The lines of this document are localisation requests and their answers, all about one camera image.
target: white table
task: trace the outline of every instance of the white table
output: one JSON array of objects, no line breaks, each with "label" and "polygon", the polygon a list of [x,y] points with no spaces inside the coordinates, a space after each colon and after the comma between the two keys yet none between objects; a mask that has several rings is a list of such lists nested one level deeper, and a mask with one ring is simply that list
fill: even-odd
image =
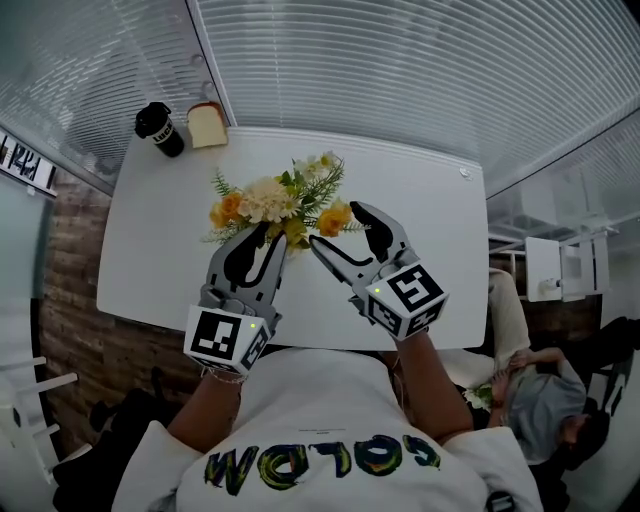
[{"label": "white table", "polygon": [[[134,136],[105,232],[98,309],[184,330],[216,249],[200,241],[217,200],[210,183],[216,167],[243,187],[289,169],[291,158],[328,150],[345,160],[341,198],[371,203],[403,224],[427,271],[450,292],[442,318],[431,328],[436,346],[481,345],[489,263],[479,166],[399,144],[298,130],[231,128],[227,146],[188,148],[175,159]],[[332,241],[355,257],[369,255],[363,233]],[[274,343],[392,349],[384,330],[370,326],[347,303],[350,291],[310,251],[288,261],[275,299],[284,318]]]}]

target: green leaves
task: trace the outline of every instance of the green leaves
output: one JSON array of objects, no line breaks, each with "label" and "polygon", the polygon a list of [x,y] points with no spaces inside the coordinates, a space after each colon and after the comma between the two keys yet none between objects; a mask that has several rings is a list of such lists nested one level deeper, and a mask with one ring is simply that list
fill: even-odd
[{"label": "green leaves", "polygon": [[339,160],[331,166],[324,178],[317,178],[309,183],[304,189],[304,197],[313,198],[313,201],[302,202],[305,214],[314,215],[328,207],[333,196],[338,192],[343,178],[344,162]]},{"label": "green leaves", "polygon": [[292,186],[293,184],[294,184],[293,179],[291,178],[291,174],[289,174],[289,171],[284,171],[280,179],[280,185],[289,187],[289,186]]},{"label": "green leaves", "polygon": [[300,171],[295,171],[293,173],[293,176],[294,176],[293,181],[295,182],[297,187],[301,187],[302,185],[304,185],[306,180],[304,179],[304,176]]},{"label": "green leaves", "polygon": [[229,185],[229,182],[220,172],[220,169],[216,169],[216,175],[213,177],[211,183],[213,183],[213,186],[220,197],[228,196],[233,192],[233,187]]}]

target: chair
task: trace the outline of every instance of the chair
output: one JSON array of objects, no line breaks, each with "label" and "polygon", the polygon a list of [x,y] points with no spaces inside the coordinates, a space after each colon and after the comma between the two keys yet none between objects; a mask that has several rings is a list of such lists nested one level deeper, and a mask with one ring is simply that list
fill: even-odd
[{"label": "chair", "polygon": [[629,377],[631,376],[631,370],[633,368],[633,356],[634,353],[631,353],[631,356],[625,361],[614,363],[611,365],[611,368],[603,368],[593,372],[607,379],[602,399],[597,400],[597,402],[600,405],[599,408],[611,417],[616,413],[620,400],[622,400],[622,394],[629,383]]},{"label": "chair", "polygon": [[0,364],[0,430],[22,456],[35,461],[47,482],[52,483],[51,468],[47,467],[40,454],[38,440],[57,432],[60,427],[57,424],[47,425],[44,421],[37,423],[30,421],[24,400],[29,395],[43,393],[75,382],[78,380],[78,376],[75,373],[69,373],[20,388],[16,388],[7,378],[7,374],[13,370],[45,363],[46,358],[36,357]]}]

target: bread slice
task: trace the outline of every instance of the bread slice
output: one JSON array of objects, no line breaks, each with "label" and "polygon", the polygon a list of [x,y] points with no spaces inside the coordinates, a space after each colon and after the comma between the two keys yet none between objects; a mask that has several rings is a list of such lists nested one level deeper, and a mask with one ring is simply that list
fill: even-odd
[{"label": "bread slice", "polygon": [[229,142],[222,108],[217,103],[200,103],[187,112],[187,127],[194,148],[222,146]]}]

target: sitting person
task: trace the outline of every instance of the sitting person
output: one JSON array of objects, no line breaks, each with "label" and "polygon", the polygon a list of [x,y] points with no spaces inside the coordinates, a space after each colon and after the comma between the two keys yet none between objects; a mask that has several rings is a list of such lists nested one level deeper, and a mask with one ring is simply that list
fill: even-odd
[{"label": "sitting person", "polygon": [[[586,389],[560,349],[529,349],[524,311],[506,272],[490,269],[489,306],[494,358],[465,350],[441,351],[451,380],[467,389],[491,380],[488,426],[511,427],[529,465],[545,462],[563,446],[572,455],[571,469],[577,467],[604,444],[608,415],[583,414]],[[557,374],[538,373],[537,363],[555,363]]]}]

